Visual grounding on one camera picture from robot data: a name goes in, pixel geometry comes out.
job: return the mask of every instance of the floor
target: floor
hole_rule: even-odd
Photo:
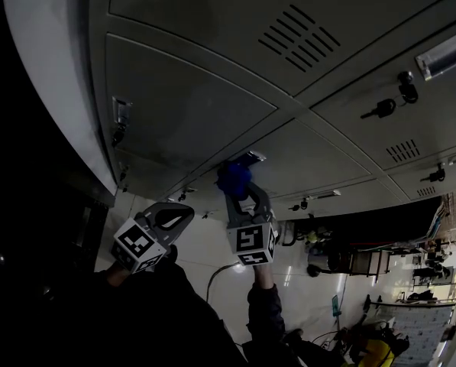
[[[118,193],[116,204],[109,211],[95,269],[106,269],[113,258],[108,252],[114,232],[130,216],[154,202],[129,193]],[[225,224],[196,216],[176,243],[178,264],[182,266],[196,292],[205,298],[211,275],[221,266],[237,261],[226,238]],[[345,274],[321,274],[311,278],[306,274],[306,257],[302,242],[294,246],[276,246],[273,273],[283,304],[283,317],[288,330],[300,327],[305,339],[314,339],[336,330],[331,312],[331,299],[337,294],[342,302],[341,326],[350,326],[361,317],[367,294],[373,300],[382,295],[392,301],[400,291],[407,290],[411,279],[411,257],[391,257],[391,272],[374,278]],[[213,281],[209,303],[225,321],[236,343],[248,341],[247,293],[253,284],[253,270],[240,265],[221,272]],[[326,339],[323,336],[317,343]]]

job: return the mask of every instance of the blue object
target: blue object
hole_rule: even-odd
[[[238,201],[245,201],[248,198],[246,186],[250,182],[250,169],[243,164],[231,162],[219,169],[216,183],[224,194],[228,194]]]

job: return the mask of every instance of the dark sleeve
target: dark sleeve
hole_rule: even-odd
[[[250,306],[247,326],[253,341],[281,341],[286,326],[282,318],[282,304],[277,286],[264,290],[254,284],[248,294],[248,303]]]

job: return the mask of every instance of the locker vent slot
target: locker vent slot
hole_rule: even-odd
[[[391,145],[386,148],[386,151],[396,163],[408,161],[409,159],[417,158],[421,155],[418,147],[416,147],[416,144],[412,139],[406,140],[397,145]]]
[[[292,4],[258,42],[304,73],[341,46],[327,30]]]
[[[420,197],[431,196],[436,193],[435,187],[425,187],[423,189],[418,189],[417,192]]]

